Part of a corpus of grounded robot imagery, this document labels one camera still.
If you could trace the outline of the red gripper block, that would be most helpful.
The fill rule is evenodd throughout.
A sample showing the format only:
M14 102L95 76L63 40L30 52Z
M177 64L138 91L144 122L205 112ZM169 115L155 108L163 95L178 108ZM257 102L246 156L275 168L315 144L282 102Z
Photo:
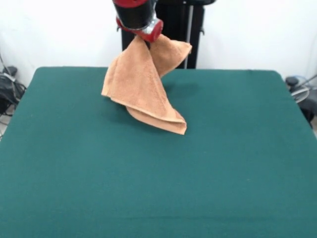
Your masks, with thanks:
M116 19L116 22L119 28L140 36L145 41L148 49L151 48L151 43L148 41L156 41L163 29L163 21L158 18L153 18L147 26L141 29L127 28L119 18Z

